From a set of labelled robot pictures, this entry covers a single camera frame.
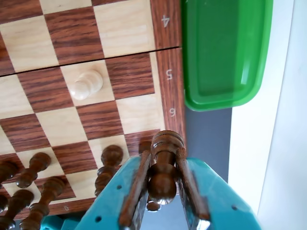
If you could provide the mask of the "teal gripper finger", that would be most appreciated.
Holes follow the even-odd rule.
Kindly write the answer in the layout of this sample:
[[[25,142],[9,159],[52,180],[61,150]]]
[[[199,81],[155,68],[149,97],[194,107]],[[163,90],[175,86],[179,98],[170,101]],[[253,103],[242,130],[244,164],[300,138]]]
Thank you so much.
[[[148,199],[151,153],[131,157],[113,176],[77,225],[78,230],[139,230]]]
[[[179,195],[190,230],[259,230],[251,207],[209,165],[178,148]]]

